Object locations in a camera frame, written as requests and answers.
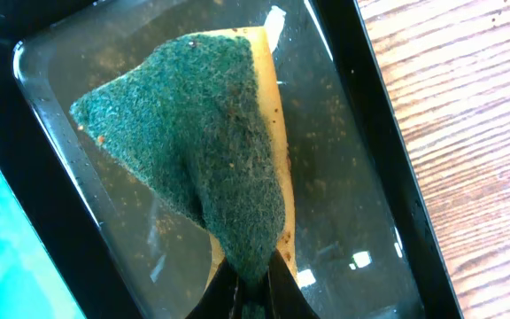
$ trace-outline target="wood grain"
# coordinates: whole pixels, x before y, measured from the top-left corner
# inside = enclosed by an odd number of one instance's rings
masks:
[[[510,0],[361,0],[466,318],[510,318]]]

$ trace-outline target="water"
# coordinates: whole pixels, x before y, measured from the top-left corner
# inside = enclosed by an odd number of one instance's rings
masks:
[[[372,160],[307,1],[99,2],[18,45],[15,74],[143,312],[181,318],[205,288],[208,236],[167,212],[75,126],[68,109],[169,39],[264,24],[276,36],[303,294],[323,318],[421,316]]]

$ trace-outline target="black plastic container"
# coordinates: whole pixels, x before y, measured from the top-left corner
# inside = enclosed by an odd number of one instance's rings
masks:
[[[261,25],[262,12],[274,10],[266,1],[223,3],[0,0],[0,169],[89,318],[186,314],[203,292],[209,243],[176,219],[176,231],[162,238],[172,243],[161,247],[166,254],[133,260],[130,253],[151,248],[150,238],[128,237],[164,212],[76,132],[67,107],[171,37]],[[461,317],[357,3],[272,4],[287,14],[274,56],[297,202],[297,263],[318,277],[303,290],[309,304],[324,318]],[[233,14],[222,5],[233,5]],[[70,26],[88,37],[69,35]],[[97,38],[110,53],[137,46],[137,57],[92,64],[86,58],[108,52],[85,47]],[[119,217],[133,194],[128,211],[139,218]],[[200,266],[190,268],[190,256]],[[149,282],[161,261],[172,275]]]

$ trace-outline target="scrub sponge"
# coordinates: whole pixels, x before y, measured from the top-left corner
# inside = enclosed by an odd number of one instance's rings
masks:
[[[217,238],[248,285],[279,240],[295,269],[286,134],[270,52],[254,50],[263,44],[262,27],[185,35],[71,107],[99,146]]]

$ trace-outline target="tongs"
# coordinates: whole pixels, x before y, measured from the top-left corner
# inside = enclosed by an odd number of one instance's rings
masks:
[[[261,305],[265,309],[266,319],[319,318],[306,302],[281,254],[276,250],[256,290],[248,291],[245,282],[224,259],[204,296],[187,318],[241,318],[243,305],[249,302]]]

